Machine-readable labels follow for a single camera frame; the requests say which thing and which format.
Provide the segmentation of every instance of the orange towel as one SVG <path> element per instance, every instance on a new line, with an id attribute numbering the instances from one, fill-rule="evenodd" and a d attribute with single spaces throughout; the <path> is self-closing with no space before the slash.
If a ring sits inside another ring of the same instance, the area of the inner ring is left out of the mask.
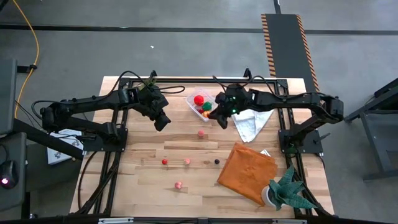
<path id="1" fill-rule="evenodd" d="M 274 158 L 235 143 L 217 182 L 264 206 L 261 191 L 276 172 Z"/>

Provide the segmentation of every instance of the wood grain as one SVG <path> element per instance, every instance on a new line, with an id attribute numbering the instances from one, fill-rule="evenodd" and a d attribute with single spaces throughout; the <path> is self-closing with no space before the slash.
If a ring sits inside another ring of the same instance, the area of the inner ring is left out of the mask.
<path id="1" fill-rule="evenodd" d="M 104 77 L 100 95 L 107 94 L 117 77 Z M 302 79 L 287 79 L 290 94 L 305 92 Z M 159 84 L 171 86 L 173 83 Z M 127 120 L 129 136 L 126 151 L 122 155 L 118 182 L 112 209 L 112 216 L 132 217 L 230 217 L 230 218 L 293 218 L 290 207 L 275 211 L 272 207 L 260 207 L 253 201 L 233 192 L 216 180 L 235 142 L 242 142 L 232 120 L 228 128 L 222 129 L 216 121 L 203 122 L 190 110 L 185 97 L 196 87 L 205 88 L 213 96 L 222 89 L 217 84 L 179 83 L 187 89 L 183 93 L 166 94 L 169 105 L 164 108 L 172 120 L 162 132 L 155 130 L 152 121 L 131 110 Z M 267 91 L 265 85 L 248 85 Z M 111 110 L 96 111 L 94 121 L 111 121 Z M 311 116 L 309 110 L 294 109 L 297 123 Z M 204 138 L 198 138 L 199 129 L 205 131 Z M 257 138 L 246 145 L 255 151 L 267 149 L 278 165 L 276 180 L 286 171 L 284 156 L 280 153 L 277 131 L 279 119 L 276 110 Z M 81 188 L 84 203 L 98 184 L 104 154 L 99 152 L 90 162 Z M 183 160 L 191 159 L 185 166 Z M 168 159 L 167 166 L 161 164 Z M 333 213 L 325 171 L 319 158 L 303 154 L 303 163 L 308 186 L 322 203 Z M 181 181 L 183 188 L 174 189 L 174 183 Z M 77 194 L 73 199 L 71 212 L 77 210 Z"/>

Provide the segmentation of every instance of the computer mouse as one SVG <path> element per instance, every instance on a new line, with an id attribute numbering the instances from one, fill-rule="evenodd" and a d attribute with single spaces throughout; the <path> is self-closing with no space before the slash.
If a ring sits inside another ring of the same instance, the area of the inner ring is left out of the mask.
<path id="1" fill-rule="evenodd" d="M 0 165 L 0 185 L 4 189 L 13 189 L 18 183 L 17 163 L 6 161 Z"/>

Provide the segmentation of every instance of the black and orange striped ramp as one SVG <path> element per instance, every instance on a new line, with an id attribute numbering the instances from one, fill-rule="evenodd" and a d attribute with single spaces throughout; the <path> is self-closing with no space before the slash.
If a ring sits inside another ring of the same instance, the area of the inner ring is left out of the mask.
<path id="1" fill-rule="evenodd" d="M 261 21 L 270 75 L 303 78 L 307 91 L 319 91 L 300 16 L 263 14 Z"/>

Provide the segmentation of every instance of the concrete floor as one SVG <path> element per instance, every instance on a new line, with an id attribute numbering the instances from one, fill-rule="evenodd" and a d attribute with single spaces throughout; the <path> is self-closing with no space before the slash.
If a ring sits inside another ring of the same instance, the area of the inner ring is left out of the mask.
<path id="1" fill-rule="evenodd" d="M 260 14 L 274 13 L 272 0 L 19 3 L 33 24 L 77 26 L 261 28 Z M 280 0 L 280 4 L 282 13 L 300 14 L 306 29 L 398 30 L 396 1 Z M 3 22 L 24 21 L 9 4 L 0 12 Z M 38 31 L 37 35 L 39 69 L 25 89 L 21 103 L 26 107 L 38 99 L 97 95 L 103 76 L 124 70 L 140 75 L 157 70 L 161 75 L 241 76 L 249 67 L 253 74 L 269 75 L 262 34 Z M 309 35 L 307 40 L 321 91 L 338 95 L 345 114 L 397 77 L 397 36 Z M 0 31 L 0 57 L 28 65 L 34 56 L 30 31 Z M 19 86 L 24 78 L 18 75 Z M 362 181 L 363 175 L 377 171 L 362 124 L 325 125 L 320 131 L 331 132 L 323 148 L 335 213 L 396 223 L 398 179 Z M 32 211 L 41 217 L 67 214 L 75 183 L 76 179 L 35 192 Z M 17 210 L 0 213 L 0 219 L 17 218 Z"/>

